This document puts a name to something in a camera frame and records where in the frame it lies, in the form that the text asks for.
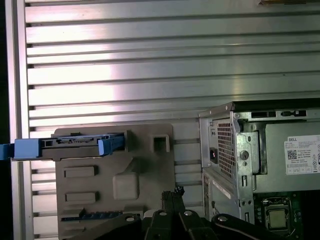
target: computer tower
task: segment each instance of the computer tower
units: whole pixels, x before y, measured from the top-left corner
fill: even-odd
[[[226,213],[306,239],[319,211],[320,100],[235,101],[199,122],[205,217]]]

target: aluminum slotted panel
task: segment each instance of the aluminum slotted panel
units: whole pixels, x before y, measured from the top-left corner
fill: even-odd
[[[317,4],[6,1],[11,140],[172,123],[176,179],[196,211],[199,112],[233,100],[320,97]],[[13,163],[12,175],[15,239],[56,240],[52,163]]]

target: barcode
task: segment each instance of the barcode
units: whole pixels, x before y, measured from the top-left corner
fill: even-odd
[[[288,159],[297,159],[297,150],[288,150]]]

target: metal computer chassis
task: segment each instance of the metal computer chassis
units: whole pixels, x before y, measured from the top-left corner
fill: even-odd
[[[319,99],[230,102],[199,117],[207,219],[226,213],[254,224],[259,194],[320,189]],[[306,152],[299,152],[300,145]],[[287,213],[282,205],[281,214]],[[278,208],[265,209],[267,215]]]

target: power supply fan grille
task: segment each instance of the power supply fan grille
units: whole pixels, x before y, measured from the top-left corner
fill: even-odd
[[[213,209],[213,216],[216,216],[216,215],[219,215],[220,214],[220,212],[218,211],[218,209],[215,207],[214,209]]]
[[[230,123],[218,123],[218,159],[223,174],[232,179],[232,167],[236,165],[233,134]]]

